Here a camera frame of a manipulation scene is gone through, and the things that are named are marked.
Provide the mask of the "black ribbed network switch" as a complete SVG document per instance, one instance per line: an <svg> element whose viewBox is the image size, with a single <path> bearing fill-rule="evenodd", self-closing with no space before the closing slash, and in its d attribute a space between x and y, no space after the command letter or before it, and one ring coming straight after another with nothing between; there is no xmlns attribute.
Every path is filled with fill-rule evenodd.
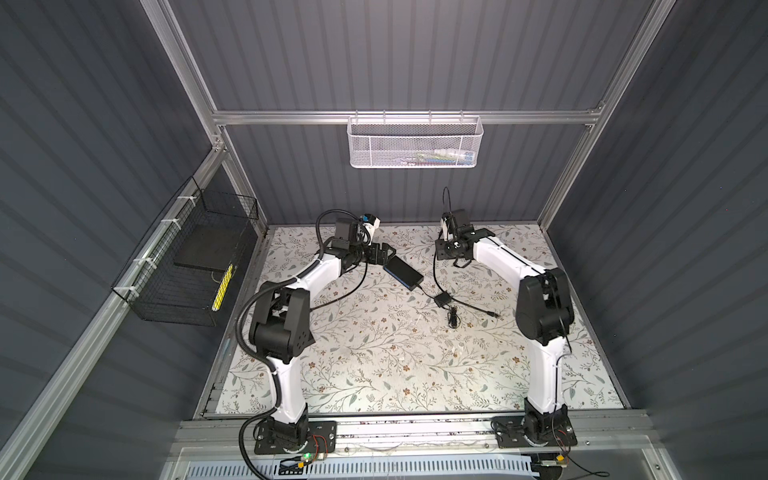
<svg viewBox="0 0 768 480"><path fill-rule="evenodd" d="M392 256L383 266L383 269L409 291L420 287L424 281L423 274L397 255Z"/></svg>

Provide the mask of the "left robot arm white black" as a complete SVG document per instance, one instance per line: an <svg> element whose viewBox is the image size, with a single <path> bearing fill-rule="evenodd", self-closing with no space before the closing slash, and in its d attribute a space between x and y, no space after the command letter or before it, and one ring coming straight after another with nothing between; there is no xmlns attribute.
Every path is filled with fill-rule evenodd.
<svg viewBox="0 0 768 480"><path fill-rule="evenodd" d="M239 348L265 365L270 375L273 405L255 420L268 428L278 445L296 450L310 435L300 356L315 343L310 329L312 300L354 266L388 262L392 254L374 242L379 226L380 219L370 213L322 212L315 221L318 250L312 260L285 280L264 283L237 314Z"/></svg>

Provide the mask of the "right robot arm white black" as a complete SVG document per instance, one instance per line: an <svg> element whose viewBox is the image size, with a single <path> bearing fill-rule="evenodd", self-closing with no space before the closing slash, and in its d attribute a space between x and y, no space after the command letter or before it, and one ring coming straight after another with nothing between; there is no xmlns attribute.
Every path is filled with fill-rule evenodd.
<svg viewBox="0 0 768 480"><path fill-rule="evenodd" d="M490 230L475 228L464 210L445 212L435 242L438 260L477 261L518 286L515 321L530 342L530 380L523 425L531 442L568 420L560 363L568 351L575 315L566 273L547 269L513 251Z"/></svg>

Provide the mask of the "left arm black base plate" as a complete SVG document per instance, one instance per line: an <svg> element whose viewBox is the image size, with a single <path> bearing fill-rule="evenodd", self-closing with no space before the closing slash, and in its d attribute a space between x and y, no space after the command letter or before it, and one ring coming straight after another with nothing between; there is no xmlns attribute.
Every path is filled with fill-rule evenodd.
<svg viewBox="0 0 768 480"><path fill-rule="evenodd" d="M257 455L333 453L338 424L335 421L301 421L284 424L267 419L255 430Z"/></svg>

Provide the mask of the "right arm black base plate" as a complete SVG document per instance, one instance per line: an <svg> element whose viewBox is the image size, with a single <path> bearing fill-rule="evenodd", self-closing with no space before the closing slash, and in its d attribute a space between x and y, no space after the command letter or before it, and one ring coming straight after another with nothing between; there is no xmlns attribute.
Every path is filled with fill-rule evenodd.
<svg viewBox="0 0 768 480"><path fill-rule="evenodd" d="M578 444L570 419L561 415L497 416L491 430L500 448L553 447L570 448Z"/></svg>

